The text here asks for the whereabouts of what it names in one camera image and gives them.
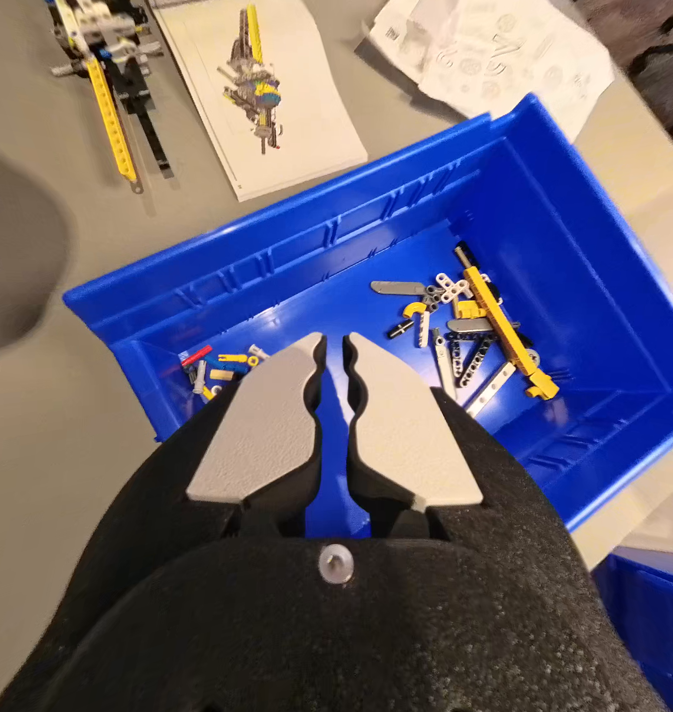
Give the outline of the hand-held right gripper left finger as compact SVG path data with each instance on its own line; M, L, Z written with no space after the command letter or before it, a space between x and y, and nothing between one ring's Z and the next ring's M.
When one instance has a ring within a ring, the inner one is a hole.
M231 506L249 524L305 538L322 480L325 369L326 336L312 332L243 378L186 488L189 502Z

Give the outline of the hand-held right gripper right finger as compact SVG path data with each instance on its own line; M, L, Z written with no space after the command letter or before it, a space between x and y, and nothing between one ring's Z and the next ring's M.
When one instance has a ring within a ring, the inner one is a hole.
M480 506L484 495L432 390L416 370L365 336L343 338L348 377L347 483L370 535L428 536L429 512Z

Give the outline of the large blue plastic bin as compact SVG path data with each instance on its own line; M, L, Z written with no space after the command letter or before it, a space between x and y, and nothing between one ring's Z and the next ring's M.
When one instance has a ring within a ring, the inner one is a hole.
M572 532L673 449L673 297L536 98L77 286L64 302L113 352L157 441L204 405L180 354L252 344L274 354L324 333L325 490L307 532L359 536L368 517L346 493L343 336L362 334L438 385L414 330L386 337L405 299L370 282L456 278L459 241L560 387L532 399L513 376L477 420Z

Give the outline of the partly built lego model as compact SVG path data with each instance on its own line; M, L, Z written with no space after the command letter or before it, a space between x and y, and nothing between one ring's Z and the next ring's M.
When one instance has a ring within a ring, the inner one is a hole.
M151 34L148 15L135 1L46 1L52 32L67 62L54 66L56 78L78 76L92 86L113 161L135 194L143 192L120 117L136 117L164 178L173 175L169 159L150 116L154 99L147 84L149 59L163 53Z

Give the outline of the pile of small lego pins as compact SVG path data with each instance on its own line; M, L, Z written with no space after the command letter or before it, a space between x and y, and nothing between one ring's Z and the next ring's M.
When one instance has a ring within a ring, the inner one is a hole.
M251 345L246 352L240 353L219 353L206 345L196 351L178 354L192 393L204 403L213 400L226 385L240 380L269 358L270 355L257 345Z

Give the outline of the yellow lego beam assembly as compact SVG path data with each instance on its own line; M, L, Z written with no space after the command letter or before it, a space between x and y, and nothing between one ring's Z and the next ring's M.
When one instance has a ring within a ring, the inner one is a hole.
M535 364L534 359L529 355L518 332L501 309L499 297L492 292L491 282L484 280L479 270L479 262L465 241L460 240L456 244L455 255L464 267L464 278L473 292L478 307L484 310L485 317L500 339L507 360L528 379L530 386L526 390L527 396L546 401L553 399L559 392L559 386Z

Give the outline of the pile of lego beams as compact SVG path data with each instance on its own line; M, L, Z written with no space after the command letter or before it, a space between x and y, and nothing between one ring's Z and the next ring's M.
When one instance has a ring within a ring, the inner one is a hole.
M445 273L436 277L434 285L413 281L374 280L371 289L381 295L414 298L403 309L402 321L386 332L389 340L418 328L418 348L432 352L438 370L439 383L446 395L454 399L471 384L484 363L490 348L500 343L509 344L498 330L502 323L508 328L507 336L517 334L518 323L509 323L505 317L495 319L492 310L474 298L474 290L466 279L454 281ZM440 308L450 305L454 319L448 321L445 331L430 325L430 317Z

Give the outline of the lego instruction booklet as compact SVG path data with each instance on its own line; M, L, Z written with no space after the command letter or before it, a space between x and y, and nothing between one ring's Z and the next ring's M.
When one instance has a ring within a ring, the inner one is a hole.
M366 161L302 1L148 1L239 201Z

